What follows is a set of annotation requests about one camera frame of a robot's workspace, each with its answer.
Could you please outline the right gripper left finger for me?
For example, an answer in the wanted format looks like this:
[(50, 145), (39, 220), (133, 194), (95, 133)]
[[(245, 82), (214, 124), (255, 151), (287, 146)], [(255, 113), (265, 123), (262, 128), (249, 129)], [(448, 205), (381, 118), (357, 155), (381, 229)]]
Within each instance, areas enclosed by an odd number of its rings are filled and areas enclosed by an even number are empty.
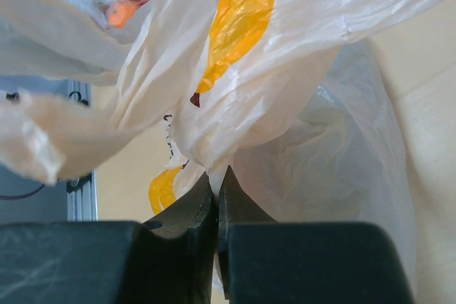
[(217, 205), (207, 175), (150, 220), (1, 227), (3, 303), (208, 303)]

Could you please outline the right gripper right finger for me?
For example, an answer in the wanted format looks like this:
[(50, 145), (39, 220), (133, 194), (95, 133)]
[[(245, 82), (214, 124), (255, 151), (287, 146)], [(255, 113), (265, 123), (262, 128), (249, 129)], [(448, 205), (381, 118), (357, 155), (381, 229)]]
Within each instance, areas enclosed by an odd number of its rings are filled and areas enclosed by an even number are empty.
[(412, 303), (391, 238), (355, 222), (280, 223), (228, 169), (219, 191), (218, 260), (231, 303)]

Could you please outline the translucent banana-print plastic bag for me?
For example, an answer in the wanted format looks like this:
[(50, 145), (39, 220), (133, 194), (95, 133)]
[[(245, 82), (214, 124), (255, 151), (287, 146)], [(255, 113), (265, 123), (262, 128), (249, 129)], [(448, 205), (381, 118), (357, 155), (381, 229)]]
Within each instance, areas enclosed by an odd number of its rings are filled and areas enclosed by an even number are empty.
[(114, 85), (102, 109), (1, 101), (1, 163), (45, 184), (89, 173), (156, 124), (154, 212), (228, 167), (284, 221), (384, 228), (417, 283), (405, 148), (362, 40), (442, 0), (150, 0), (120, 43), (66, 0), (1, 0), (1, 74)]

